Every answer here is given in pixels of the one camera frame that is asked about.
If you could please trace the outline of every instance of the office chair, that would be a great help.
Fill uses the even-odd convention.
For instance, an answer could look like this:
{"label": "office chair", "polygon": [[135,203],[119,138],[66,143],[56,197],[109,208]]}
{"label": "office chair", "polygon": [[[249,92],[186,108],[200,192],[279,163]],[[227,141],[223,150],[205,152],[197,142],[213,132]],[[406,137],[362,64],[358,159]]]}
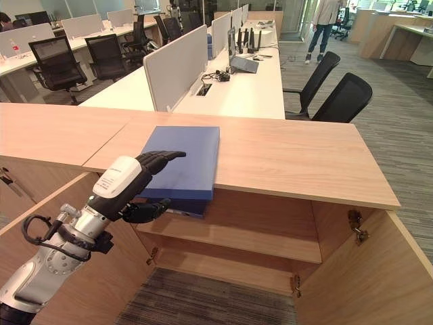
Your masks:
{"label": "office chair", "polygon": [[143,24],[141,22],[134,22],[133,40],[131,42],[122,43],[122,48],[126,51],[125,55],[128,58],[140,61],[143,59],[144,55],[158,49],[158,46],[146,36]]}
{"label": "office chair", "polygon": [[93,60],[90,67],[99,80],[112,79],[116,82],[118,78],[132,70],[128,65],[128,59],[122,56],[116,34],[90,37],[85,40]]}
{"label": "office chair", "polygon": [[27,27],[28,25],[25,19],[17,19],[14,20],[14,22],[12,22],[12,26],[14,27],[14,29],[17,29],[17,28]]}
{"label": "office chair", "polygon": [[170,39],[170,41],[174,41],[175,39],[178,39],[180,36],[182,36],[181,27],[179,26],[177,18],[165,18],[163,19],[163,22],[165,28],[167,29],[168,38]]}
{"label": "office chair", "polygon": [[160,30],[161,37],[162,37],[162,46],[166,45],[168,43],[168,32],[165,28],[165,25],[162,21],[161,16],[157,15],[154,16],[156,24],[158,25],[158,29]]}
{"label": "office chair", "polygon": [[347,72],[317,113],[310,119],[308,113],[288,120],[349,123],[371,100],[373,90],[363,79]]}
{"label": "office chair", "polygon": [[87,77],[75,60],[66,36],[29,43],[38,66],[33,69],[42,87],[52,91],[65,89],[72,105],[78,102],[70,88],[86,83]]}
{"label": "office chair", "polygon": [[203,25],[198,12],[192,12],[188,16],[191,23],[191,30],[199,28],[201,25]]}
{"label": "office chair", "polygon": [[351,28],[352,28],[352,20],[350,20],[350,11],[349,11],[349,8],[346,7],[346,8],[344,8],[344,18],[343,18],[343,21],[341,22],[339,30],[337,30],[334,33],[334,35],[336,35],[335,39],[337,39],[338,37],[340,38],[341,41],[343,39],[345,39],[349,35],[349,30]]}
{"label": "office chair", "polygon": [[296,115],[308,115],[308,108],[319,90],[322,83],[325,81],[328,74],[340,63],[340,56],[336,55],[333,52],[326,52],[322,61],[317,65],[310,79],[306,82],[304,88],[302,90],[299,89],[288,89],[283,88],[284,93],[298,93],[300,99],[300,112],[286,112],[286,118],[288,116],[296,116]]}

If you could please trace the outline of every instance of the door hinge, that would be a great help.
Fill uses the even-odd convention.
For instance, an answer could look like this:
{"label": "door hinge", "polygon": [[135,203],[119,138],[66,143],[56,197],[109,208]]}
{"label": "door hinge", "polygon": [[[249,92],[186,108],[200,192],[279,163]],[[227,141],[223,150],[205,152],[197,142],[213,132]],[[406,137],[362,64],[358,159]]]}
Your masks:
{"label": "door hinge", "polygon": [[154,247],[152,252],[150,253],[150,258],[147,259],[146,264],[150,265],[150,263],[155,259],[156,254],[158,253],[158,247]]}
{"label": "door hinge", "polygon": [[293,275],[292,278],[292,290],[293,293],[300,298],[301,297],[301,291],[300,291],[300,276],[298,274]]}
{"label": "door hinge", "polygon": [[364,241],[370,237],[367,230],[361,230],[359,229],[361,227],[361,221],[362,221],[362,215],[361,212],[357,210],[349,210],[348,219],[349,219],[349,226],[351,230],[357,235],[357,239],[355,242],[359,245],[361,245]]}

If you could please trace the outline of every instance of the black cable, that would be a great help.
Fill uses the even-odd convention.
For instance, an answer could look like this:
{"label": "black cable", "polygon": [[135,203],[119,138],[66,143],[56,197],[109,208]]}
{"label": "black cable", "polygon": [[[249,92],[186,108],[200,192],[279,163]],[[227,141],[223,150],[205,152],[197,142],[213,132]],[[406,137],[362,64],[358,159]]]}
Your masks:
{"label": "black cable", "polygon": [[21,232],[24,235],[24,239],[27,240],[29,243],[31,243],[33,245],[36,245],[36,246],[44,246],[44,247],[48,247],[48,248],[54,249],[56,251],[59,251],[59,252],[65,254],[66,256],[69,256],[70,258],[76,259],[77,261],[80,261],[80,262],[86,262],[86,261],[90,260],[90,258],[91,258],[91,252],[89,252],[89,254],[87,255],[87,257],[83,258],[83,257],[79,257],[79,256],[77,256],[75,254],[69,253],[68,251],[65,251],[64,249],[62,249],[60,247],[57,247],[57,246],[54,246],[54,245],[51,245],[51,244],[45,244],[44,243],[44,241],[46,240],[45,238],[42,238],[42,237],[33,238],[33,237],[31,237],[28,234],[28,227],[30,226],[30,224],[32,223],[32,221],[34,219],[42,220],[48,226],[48,228],[51,227],[51,222],[49,222],[49,220],[50,220],[49,217],[46,218],[46,217],[44,217],[42,215],[30,215],[30,216],[28,216],[24,220],[24,222],[22,223]]}

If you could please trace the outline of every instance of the glass wall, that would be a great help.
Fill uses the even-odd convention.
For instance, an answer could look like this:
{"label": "glass wall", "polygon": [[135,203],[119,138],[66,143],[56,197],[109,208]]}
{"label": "glass wall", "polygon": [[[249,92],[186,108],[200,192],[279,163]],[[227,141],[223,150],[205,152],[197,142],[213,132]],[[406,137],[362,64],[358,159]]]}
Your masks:
{"label": "glass wall", "polygon": [[92,0],[68,0],[68,6],[72,17],[81,17],[96,14]]}
{"label": "glass wall", "polygon": [[107,19],[107,12],[117,12],[126,9],[123,0],[94,0],[96,9],[101,19]]}
{"label": "glass wall", "polygon": [[64,0],[40,0],[43,9],[56,20],[68,19],[70,13]]}

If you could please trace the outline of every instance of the mesh chair back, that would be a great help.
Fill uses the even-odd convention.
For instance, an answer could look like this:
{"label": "mesh chair back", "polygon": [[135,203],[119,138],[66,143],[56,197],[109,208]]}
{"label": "mesh chair back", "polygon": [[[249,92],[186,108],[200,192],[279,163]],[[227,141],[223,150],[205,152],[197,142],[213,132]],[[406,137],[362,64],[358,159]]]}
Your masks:
{"label": "mesh chair back", "polygon": [[50,90],[65,89],[87,81],[66,36],[32,42],[29,46]]}
{"label": "mesh chair back", "polygon": [[373,95],[370,85],[348,72],[312,118],[313,121],[349,123]]}
{"label": "mesh chair back", "polygon": [[192,12],[189,14],[189,21],[191,22],[191,30],[199,28],[202,25],[200,14],[198,12]]}
{"label": "mesh chair back", "polygon": [[168,32],[167,29],[165,28],[165,25],[161,19],[161,16],[154,16],[156,24],[158,25],[158,28],[160,30],[161,33],[161,37],[162,37],[162,45],[166,45],[168,42]]}
{"label": "mesh chair back", "polygon": [[322,61],[317,65],[310,79],[300,93],[300,113],[307,113],[308,107],[328,74],[340,63],[340,56],[333,52],[326,52]]}
{"label": "mesh chair back", "polygon": [[86,39],[98,79],[115,79],[127,73],[116,34]]}
{"label": "mesh chair back", "polygon": [[179,26],[176,18],[165,18],[163,19],[163,22],[167,29],[168,37],[171,41],[174,41],[175,39],[178,39],[180,36],[182,36],[181,27]]}

